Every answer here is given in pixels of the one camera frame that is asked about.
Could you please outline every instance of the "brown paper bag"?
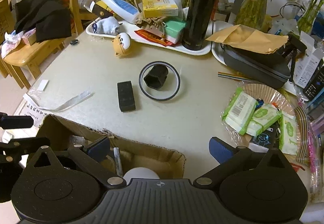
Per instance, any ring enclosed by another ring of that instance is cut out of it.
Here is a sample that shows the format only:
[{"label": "brown paper bag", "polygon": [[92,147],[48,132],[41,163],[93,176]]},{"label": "brown paper bag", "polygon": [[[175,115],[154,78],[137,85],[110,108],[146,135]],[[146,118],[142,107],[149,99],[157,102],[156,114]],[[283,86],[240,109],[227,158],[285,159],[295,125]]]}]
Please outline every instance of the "brown paper bag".
[{"label": "brown paper bag", "polygon": [[274,53],[288,41],[288,36],[265,34],[244,25],[236,25],[212,34],[206,40],[261,54]]}]

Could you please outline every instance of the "white eraser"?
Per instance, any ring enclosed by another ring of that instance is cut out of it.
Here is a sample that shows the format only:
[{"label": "white eraser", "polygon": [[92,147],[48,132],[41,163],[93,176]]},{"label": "white eraser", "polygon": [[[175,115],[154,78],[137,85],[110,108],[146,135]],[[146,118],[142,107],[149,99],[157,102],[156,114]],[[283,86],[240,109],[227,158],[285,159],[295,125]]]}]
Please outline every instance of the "white eraser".
[{"label": "white eraser", "polygon": [[48,80],[42,80],[37,88],[38,91],[44,91],[46,85],[48,84]]}]

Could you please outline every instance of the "red packet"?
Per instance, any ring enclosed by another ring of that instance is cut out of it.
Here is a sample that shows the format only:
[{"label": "red packet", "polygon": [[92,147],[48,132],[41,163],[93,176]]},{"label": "red packet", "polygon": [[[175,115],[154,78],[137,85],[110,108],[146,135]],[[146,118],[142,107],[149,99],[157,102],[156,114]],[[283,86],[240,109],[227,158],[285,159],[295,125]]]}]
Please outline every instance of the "red packet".
[{"label": "red packet", "polygon": [[174,45],[172,42],[167,41],[166,39],[162,39],[161,37],[154,35],[144,29],[135,30],[134,32],[147,41],[158,43],[165,47]]}]

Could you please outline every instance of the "ribbed gray surface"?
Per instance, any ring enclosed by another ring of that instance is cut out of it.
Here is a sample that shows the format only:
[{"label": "ribbed gray surface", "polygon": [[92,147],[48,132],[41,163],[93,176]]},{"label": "ribbed gray surface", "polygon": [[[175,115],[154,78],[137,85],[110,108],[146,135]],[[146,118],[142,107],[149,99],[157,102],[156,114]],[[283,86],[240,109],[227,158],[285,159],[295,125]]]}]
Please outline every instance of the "ribbed gray surface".
[{"label": "ribbed gray surface", "polygon": [[[164,185],[157,185],[159,182],[163,182]],[[212,191],[197,189],[187,179],[133,179],[126,188],[108,191],[94,211],[69,224],[197,223],[252,222],[234,216],[224,209]],[[300,222],[293,220],[287,223]],[[33,223],[23,220],[20,224]]]}]

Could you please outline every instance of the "black cable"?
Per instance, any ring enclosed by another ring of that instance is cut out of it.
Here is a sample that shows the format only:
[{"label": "black cable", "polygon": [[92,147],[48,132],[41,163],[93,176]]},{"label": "black cable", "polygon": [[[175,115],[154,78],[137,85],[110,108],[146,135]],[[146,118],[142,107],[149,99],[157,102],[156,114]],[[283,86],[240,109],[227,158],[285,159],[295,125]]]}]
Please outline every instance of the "black cable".
[{"label": "black cable", "polygon": [[[166,66],[168,67],[173,73],[174,75],[176,76],[176,79],[177,79],[177,88],[176,90],[174,91],[174,93],[167,97],[167,98],[155,98],[153,97],[152,95],[148,94],[146,92],[146,90],[144,90],[143,88],[143,77],[144,77],[144,73],[150,68],[150,67],[153,67],[155,65],[163,65],[163,66]],[[179,89],[180,89],[180,75],[179,73],[177,72],[177,70],[169,63],[167,62],[164,62],[164,61],[154,61],[154,62],[151,62],[149,64],[147,64],[140,72],[140,75],[138,77],[138,84],[140,86],[140,89],[141,91],[144,93],[144,95],[146,95],[148,98],[152,99],[152,100],[156,100],[156,101],[166,101],[166,100],[170,100],[172,99],[174,96],[176,96],[176,94],[178,93]]]},{"label": "black cable", "polygon": [[285,4],[285,5],[283,5],[283,6],[280,8],[280,11],[279,11],[279,13],[280,13],[280,15],[281,15],[282,18],[283,18],[284,16],[281,14],[281,10],[282,10],[285,6],[288,6],[288,5],[292,5],[292,6],[295,6],[295,7],[299,7],[300,9],[306,11],[305,8],[304,8],[302,5],[297,5],[297,4]]}]

